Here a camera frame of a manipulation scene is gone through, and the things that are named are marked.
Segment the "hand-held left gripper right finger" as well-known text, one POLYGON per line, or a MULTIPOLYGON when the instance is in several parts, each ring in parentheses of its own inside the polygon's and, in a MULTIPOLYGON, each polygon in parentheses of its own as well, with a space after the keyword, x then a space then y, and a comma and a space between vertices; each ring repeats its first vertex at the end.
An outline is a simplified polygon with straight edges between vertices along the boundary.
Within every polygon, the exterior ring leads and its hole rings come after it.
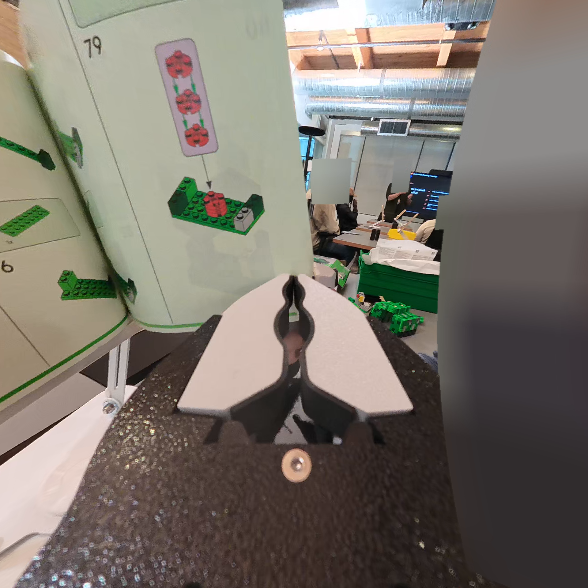
POLYGON ((340 294, 296 278, 300 397, 315 425, 344 437, 355 422, 408 414, 413 403, 364 314, 340 294))

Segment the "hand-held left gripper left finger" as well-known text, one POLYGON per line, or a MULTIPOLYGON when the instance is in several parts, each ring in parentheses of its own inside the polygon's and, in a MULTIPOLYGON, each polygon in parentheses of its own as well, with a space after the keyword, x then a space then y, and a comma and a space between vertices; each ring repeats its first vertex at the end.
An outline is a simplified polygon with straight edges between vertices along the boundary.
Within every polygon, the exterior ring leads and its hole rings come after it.
POLYGON ((279 275, 223 313, 177 404, 178 411, 237 421, 258 443, 274 443, 294 402, 289 311, 295 279, 279 275))

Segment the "green brick instruction booklet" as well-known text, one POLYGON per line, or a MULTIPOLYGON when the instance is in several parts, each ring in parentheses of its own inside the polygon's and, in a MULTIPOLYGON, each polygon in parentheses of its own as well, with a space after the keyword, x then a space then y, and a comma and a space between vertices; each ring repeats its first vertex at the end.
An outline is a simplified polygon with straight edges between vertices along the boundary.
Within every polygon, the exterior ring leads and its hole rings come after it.
POLYGON ((131 323, 312 253, 281 1, 18 1, 1 58, 1 412, 131 323))

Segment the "light grey desk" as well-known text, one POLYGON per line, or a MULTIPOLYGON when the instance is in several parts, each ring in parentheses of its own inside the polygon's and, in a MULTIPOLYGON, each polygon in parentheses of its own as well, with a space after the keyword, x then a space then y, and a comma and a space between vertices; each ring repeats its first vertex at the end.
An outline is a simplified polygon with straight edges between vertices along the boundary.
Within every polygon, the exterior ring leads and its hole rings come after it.
MULTIPOLYGON (((350 273, 341 295, 344 298, 355 298, 358 282, 359 274, 350 273)), ((402 341, 417 354, 433 356, 437 351, 437 314, 414 309, 412 312, 423 316, 424 322, 417 328, 416 334, 403 337, 402 341)))

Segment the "green brick model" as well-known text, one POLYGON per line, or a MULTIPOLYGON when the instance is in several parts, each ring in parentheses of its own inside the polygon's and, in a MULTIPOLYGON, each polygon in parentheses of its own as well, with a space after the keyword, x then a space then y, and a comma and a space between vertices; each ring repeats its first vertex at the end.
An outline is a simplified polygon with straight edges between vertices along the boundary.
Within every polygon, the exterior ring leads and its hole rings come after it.
POLYGON ((424 318, 409 311, 395 313, 390 321, 389 330, 398 337, 411 336, 424 322, 424 318))
POLYGON ((403 303, 381 300, 372 305, 369 316, 381 322, 391 322, 394 315, 409 311, 410 306, 403 303))

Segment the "green storage bin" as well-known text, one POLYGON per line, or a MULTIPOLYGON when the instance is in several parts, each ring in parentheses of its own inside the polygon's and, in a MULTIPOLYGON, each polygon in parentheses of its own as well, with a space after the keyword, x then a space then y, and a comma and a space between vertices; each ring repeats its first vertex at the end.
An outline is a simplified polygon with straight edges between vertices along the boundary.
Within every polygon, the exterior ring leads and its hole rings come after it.
POLYGON ((366 296, 383 297, 410 308, 428 313, 438 311, 439 276, 417 273, 379 263, 368 263, 368 255, 358 258, 357 292, 366 296))

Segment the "green grey cardboard box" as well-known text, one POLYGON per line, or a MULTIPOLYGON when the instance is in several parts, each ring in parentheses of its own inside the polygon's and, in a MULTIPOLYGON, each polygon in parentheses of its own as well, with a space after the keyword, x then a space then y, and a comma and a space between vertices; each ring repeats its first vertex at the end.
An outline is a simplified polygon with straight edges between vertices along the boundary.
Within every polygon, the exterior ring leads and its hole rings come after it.
POLYGON ((341 292, 348 281, 349 268, 338 259, 324 256, 313 258, 313 277, 327 288, 341 292))

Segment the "crumpled white paper sheets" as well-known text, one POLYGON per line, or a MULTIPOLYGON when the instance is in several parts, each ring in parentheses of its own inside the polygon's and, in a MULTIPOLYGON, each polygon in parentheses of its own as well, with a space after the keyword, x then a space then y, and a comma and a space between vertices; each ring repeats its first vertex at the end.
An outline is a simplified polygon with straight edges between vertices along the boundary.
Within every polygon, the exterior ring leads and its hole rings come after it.
POLYGON ((440 262, 435 261, 437 250, 414 240, 378 240, 367 255, 365 264, 389 266, 412 273, 436 275, 440 262))

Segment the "wooden top table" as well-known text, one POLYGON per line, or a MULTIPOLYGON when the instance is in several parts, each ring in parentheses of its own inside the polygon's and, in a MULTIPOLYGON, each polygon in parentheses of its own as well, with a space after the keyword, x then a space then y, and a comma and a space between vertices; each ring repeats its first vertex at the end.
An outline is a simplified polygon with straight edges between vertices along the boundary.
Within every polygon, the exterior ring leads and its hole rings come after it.
POLYGON ((391 240, 387 238, 390 229, 399 229, 416 232, 412 230, 411 223, 400 223, 396 226, 393 223, 370 222, 358 225, 354 230, 342 232, 334 239, 335 243, 350 246, 354 249, 370 251, 378 246, 399 247, 401 244, 411 240, 391 240))

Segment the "black floor lamp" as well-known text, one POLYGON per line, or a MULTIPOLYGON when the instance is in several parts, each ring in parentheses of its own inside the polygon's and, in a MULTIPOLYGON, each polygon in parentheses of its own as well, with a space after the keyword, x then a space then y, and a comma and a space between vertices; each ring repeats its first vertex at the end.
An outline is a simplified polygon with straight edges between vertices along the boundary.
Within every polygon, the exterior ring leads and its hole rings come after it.
POLYGON ((320 159, 322 157, 326 131, 315 126, 301 125, 298 127, 298 132, 305 189, 308 190, 310 187, 312 162, 314 158, 320 159))

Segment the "dark wall screen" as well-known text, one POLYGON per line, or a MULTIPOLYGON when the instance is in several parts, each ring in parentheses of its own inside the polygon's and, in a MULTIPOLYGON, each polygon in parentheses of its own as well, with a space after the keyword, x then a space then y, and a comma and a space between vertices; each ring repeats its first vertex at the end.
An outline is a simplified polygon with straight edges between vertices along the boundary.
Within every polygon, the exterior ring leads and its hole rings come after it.
POLYGON ((450 192, 452 175, 452 171, 412 172, 409 184, 412 198, 407 213, 417 214, 417 218, 425 221, 436 219, 440 199, 450 192))

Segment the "silver spiral duct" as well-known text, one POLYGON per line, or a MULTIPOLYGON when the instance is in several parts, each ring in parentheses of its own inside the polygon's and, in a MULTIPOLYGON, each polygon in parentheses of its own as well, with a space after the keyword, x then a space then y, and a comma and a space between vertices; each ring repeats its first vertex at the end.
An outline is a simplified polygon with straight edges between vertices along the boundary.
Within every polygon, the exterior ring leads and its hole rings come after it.
POLYGON ((448 98, 469 96, 475 68, 382 70, 295 70, 296 94, 367 98, 448 98))
POLYGON ((466 107, 466 99, 311 96, 305 104, 305 114, 343 119, 462 122, 466 107))

